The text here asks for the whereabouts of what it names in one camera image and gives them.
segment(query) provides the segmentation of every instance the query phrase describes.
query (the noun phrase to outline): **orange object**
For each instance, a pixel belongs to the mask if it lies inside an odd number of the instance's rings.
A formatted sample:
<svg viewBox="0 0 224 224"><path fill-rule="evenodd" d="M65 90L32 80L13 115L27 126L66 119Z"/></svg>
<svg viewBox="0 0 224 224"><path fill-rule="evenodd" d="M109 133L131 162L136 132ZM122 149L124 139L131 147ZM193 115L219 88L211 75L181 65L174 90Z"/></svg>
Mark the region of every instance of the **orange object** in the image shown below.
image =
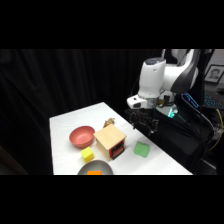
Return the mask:
<svg viewBox="0 0 224 224"><path fill-rule="evenodd" d="M101 171L88 171L87 175L89 176L100 176L102 175Z"/></svg>

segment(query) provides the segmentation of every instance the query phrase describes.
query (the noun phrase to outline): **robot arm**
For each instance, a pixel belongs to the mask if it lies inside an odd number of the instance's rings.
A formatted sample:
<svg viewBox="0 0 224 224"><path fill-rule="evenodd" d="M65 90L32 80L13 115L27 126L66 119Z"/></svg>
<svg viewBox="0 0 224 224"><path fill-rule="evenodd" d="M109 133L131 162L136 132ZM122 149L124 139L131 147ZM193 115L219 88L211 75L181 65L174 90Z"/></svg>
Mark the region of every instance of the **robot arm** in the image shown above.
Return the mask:
<svg viewBox="0 0 224 224"><path fill-rule="evenodd" d="M157 106L161 90L187 92L198 76L199 50L173 49L172 55L177 58L177 65L166 64L163 57L146 60L141 70L138 95L127 100L130 108L138 109L130 117L133 127L135 128L136 123L145 125L149 128L149 135L158 128L159 121L153 119L153 110Z"/></svg>

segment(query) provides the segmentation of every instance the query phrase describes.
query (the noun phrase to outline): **table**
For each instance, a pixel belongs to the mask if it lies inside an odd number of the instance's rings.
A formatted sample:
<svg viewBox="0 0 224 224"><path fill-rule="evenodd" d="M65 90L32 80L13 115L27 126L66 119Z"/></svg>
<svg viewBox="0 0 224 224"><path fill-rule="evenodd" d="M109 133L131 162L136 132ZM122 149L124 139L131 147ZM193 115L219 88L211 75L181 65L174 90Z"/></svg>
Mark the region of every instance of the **table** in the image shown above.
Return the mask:
<svg viewBox="0 0 224 224"><path fill-rule="evenodd" d="M184 167L168 156L158 146L141 134L105 103L96 104L61 116L50 118L53 170L55 175L76 175L85 165L80 149L69 141L70 133L80 126L92 126L95 131L103 128L104 122L115 118L115 126L126 135L126 149L117 159L107 161L96 147L90 146L95 160L111 166L115 175L191 175ZM150 146L147 158L134 154L136 142Z"/></svg>

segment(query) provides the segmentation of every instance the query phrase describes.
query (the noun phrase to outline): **box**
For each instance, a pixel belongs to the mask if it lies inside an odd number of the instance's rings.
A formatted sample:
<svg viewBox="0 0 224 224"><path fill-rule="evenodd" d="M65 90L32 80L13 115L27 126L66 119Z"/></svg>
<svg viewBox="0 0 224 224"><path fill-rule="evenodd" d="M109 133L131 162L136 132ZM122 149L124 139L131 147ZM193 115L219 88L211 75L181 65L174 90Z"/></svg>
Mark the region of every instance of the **box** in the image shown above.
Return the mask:
<svg viewBox="0 0 224 224"><path fill-rule="evenodd" d="M97 148L108 161L117 158L124 152L124 143L127 136L113 124L96 132L94 136L96 138Z"/></svg>

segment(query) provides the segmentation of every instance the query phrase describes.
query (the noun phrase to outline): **black curtain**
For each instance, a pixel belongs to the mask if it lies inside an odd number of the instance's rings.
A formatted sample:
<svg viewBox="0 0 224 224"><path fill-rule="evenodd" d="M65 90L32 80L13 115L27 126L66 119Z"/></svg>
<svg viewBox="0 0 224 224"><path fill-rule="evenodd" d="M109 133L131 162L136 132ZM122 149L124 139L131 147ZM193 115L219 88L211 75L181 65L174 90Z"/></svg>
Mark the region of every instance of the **black curtain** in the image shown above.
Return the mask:
<svg viewBox="0 0 224 224"><path fill-rule="evenodd" d="M123 115L153 52L161 55L159 49L1 49L0 145L28 173L53 174L49 118L99 102Z"/></svg>

